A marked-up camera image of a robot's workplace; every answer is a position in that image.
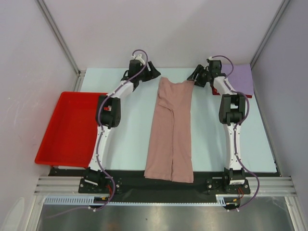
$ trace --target light blue table surface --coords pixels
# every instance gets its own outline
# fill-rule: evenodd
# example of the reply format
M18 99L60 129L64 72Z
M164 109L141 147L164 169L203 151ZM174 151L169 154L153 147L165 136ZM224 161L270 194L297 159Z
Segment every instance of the light blue table surface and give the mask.
M83 92L111 92L119 85L125 68L89 68L83 80ZM184 81L191 68L161 68L171 82ZM121 101L121 122L115 129L107 157L107 169L144 170L159 78L140 82L136 90ZM210 86L194 87L192 93L191 132L194 171L223 171L226 138L218 120L220 96L213 96ZM241 153L245 166L254 172L276 172L255 97L242 125Z

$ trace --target metal floor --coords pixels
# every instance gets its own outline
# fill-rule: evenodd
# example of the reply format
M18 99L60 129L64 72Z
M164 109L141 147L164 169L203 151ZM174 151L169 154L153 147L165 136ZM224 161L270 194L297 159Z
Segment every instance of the metal floor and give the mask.
M240 212L209 206L121 206L103 211L44 205L37 231L292 231L284 197L259 197Z

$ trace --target gray wall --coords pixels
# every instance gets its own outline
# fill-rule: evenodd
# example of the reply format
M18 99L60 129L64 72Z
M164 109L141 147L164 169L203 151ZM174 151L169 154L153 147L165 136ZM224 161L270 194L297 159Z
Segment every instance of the gray wall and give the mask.
M308 216L308 1L292 1L253 68L278 163Z
M1 1L0 22L0 230L15 230L48 171L34 158L54 106L76 76L34 0Z

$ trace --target cable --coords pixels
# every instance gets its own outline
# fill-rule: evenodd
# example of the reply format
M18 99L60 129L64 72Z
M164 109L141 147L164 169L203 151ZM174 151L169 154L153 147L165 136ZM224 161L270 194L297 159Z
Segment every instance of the cable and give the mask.
M111 189L110 185L107 185L106 188L109 190L109 194L111 195L112 194L112 189Z
M126 80L126 81L125 81L123 84L121 84L113 93L109 94L109 95L105 98L105 100L102 102L102 104L101 104L101 106L100 106L100 108L99 108L99 111L98 111L98 118L100 118L100 114L101 114L101 112L102 112L103 106L104 106L104 104L106 103L106 101L107 101L110 97L112 97L114 94L116 94L125 84L127 84L127 83L130 82L132 79L134 79L135 77L137 77L137 76L147 67L147 64L148 64L148 54L147 54L144 50L137 49L137 50L134 50L134 52L133 52L132 55L134 55L134 54L135 54L136 52L138 52L138 51L143 52L144 55L146 56L145 65L142 67L142 69L141 69L137 74L135 74L134 76L132 76L131 78L129 78L128 80ZM112 185L113 185L113 190L111 190L112 193L111 193L111 195L109 196L107 202L105 202L104 205L102 205L101 207L93 209L93 212L95 212L95 211L100 211L100 210L104 209L105 206L112 200L112 198L113 198L113 196L114 196L114 194L115 194L115 191L116 191L116 190L115 190L115 189L116 189L116 185L115 185L116 183L115 183L114 179L104 170L104 168L102 167L102 165L101 165L101 163L100 163L100 160L99 160L99 145L100 145L100 142L101 142L103 133L104 133L104 128L103 128L103 125L102 125L100 119L98 119L98 123L99 123L99 125L101 126L102 131L101 131L101 133L100 133L100 136L99 136L99 139L98 139L97 145L96 145L96 161L97 161L97 164L99 165L101 171L107 176L107 178L109 178L109 179L111 180ZM80 207L76 207L76 208L71 208L71 209L69 209L69 210L66 210L66 211L64 211L64 212L61 212L61 213L58 213L58 214L55 214L55 215L52 215L52 216L48 216L48 217L46 217L46 218L54 218L54 217L57 217L57 216L66 214L66 213L71 212L71 211L74 211L74 210L85 209L85 208L90 209L89 206L80 206Z
M239 207L239 208L242 208L242 207L247 206L252 200L255 199L255 197L257 196L257 194L258 194L258 192L259 192L259 189L260 189L260 180L259 180L258 176L257 176L255 173L253 173L252 171L248 170L248 169L245 167L245 165L241 162L240 158L238 157L237 145L236 145L236 128L237 128L237 126L238 126L239 124L242 124L242 123L247 119L247 117L248 117L248 115L249 115L249 108L250 108L250 105L249 105L249 100L248 100L247 96L246 96L244 93L240 92L240 91L234 91L234 90L232 90L231 87L228 85L228 83L227 83L227 81L226 81L226 80L227 80L227 77L230 76L230 75L232 74L233 70L234 70L233 62L232 62L228 57L226 57L226 56L224 56L224 55L215 55L215 56L212 56L212 58L216 58L216 57L223 57L223 58L227 59L227 60L230 62L231 66L232 66L232 70L231 70L231 72L230 72L229 74L226 75L226 77L225 77L225 79L224 79L224 84L226 85L226 87L227 87L232 93L236 93L236 94L240 94L240 95L244 96L244 97L245 97L245 100L246 100L246 103L247 103L247 112L246 112L244 118L243 118L241 121L237 122L237 123L235 124L235 126L234 126L234 129L233 129L233 130L235 131L235 133L234 133L234 152L235 152L235 157L236 157L237 161L239 162L239 164L242 166L242 168L243 168L246 172L250 173L252 176L254 176L254 177L256 178L256 180L257 180L257 189L256 189L255 194L250 198L250 200L249 200L246 204L244 204L244 205L242 205L242 206Z
M144 50L141 50L141 49L137 49L137 50L134 50L133 52L133 55L137 52L137 51L141 51L144 53L145 57L146 57L146 61L145 61L145 65L143 66L143 68L137 73L135 74L134 76L132 76L131 78L129 78L128 80L126 80L126 82L124 82L123 84L121 84L113 93L109 94L106 99L104 99L104 101L102 102L99 110L98 110L98 118L100 117L100 114L102 112L102 109L103 109L103 105L106 103L106 101L112 97L114 94L116 94L125 84L127 84L128 82L130 82L132 79L134 79L135 77L137 77L145 68L146 66L148 65L148 54L144 51ZM102 132L104 132L104 128L103 128L103 125L101 123L101 121L98 119L98 124L101 126L102 128Z
M241 200L244 197L244 192L242 191L241 188L238 188L237 191L239 192L239 199Z

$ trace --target pink cloth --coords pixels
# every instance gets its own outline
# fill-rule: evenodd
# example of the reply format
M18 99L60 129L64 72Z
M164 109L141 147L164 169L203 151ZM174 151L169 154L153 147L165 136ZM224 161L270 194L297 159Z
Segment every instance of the pink cloth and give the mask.
M193 81L172 83L161 77L144 176L193 182L191 102Z

